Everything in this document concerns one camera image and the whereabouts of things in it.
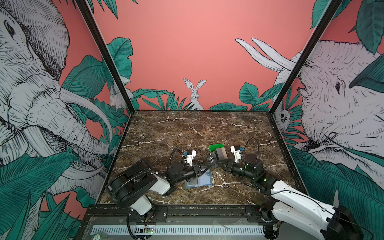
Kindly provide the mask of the blue leather card holder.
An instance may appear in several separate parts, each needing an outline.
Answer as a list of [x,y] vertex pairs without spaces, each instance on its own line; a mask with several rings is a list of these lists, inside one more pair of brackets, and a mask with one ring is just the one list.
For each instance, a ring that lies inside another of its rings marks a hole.
[[211,186],[213,184],[213,178],[211,180],[201,180],[200,177],[192,178],[188,182],[185,182],[186,189]]

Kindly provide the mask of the green plastic card tray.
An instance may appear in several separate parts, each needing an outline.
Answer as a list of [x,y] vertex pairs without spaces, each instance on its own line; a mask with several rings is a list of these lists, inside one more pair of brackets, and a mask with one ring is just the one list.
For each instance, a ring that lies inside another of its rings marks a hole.
[[209,145],[210,152],[213,152],[214,150],[216,150],[216,149],[220,149],[220,148],[223,148],[223,147],[224,147],[223,144]]

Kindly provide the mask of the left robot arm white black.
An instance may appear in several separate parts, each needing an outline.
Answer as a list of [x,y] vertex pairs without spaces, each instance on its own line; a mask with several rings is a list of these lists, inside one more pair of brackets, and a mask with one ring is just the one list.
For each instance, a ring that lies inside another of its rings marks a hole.
[[142,159],[110,180],[105,190],[120,208],[136,211],[145,222],[155,214],[155,206],[146,196],[148,191],[168,196],[175,191],[176,184],[202,176],[211,166],[205,163],[193,163],[191,166],[175,163],[161,175]]

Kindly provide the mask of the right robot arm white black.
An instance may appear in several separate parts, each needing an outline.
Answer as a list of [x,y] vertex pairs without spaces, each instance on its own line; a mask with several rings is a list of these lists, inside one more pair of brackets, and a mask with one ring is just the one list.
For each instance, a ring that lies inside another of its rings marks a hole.
[[266,172],[255,154],[247,154],[244,163],[211,152],[213,161],[224,171],[250,180],[253,188],[269,197],[259,210],[266,223],[285,222],[319,240],[362,240],[364,234],[352,212],[305,195],[276,176]]

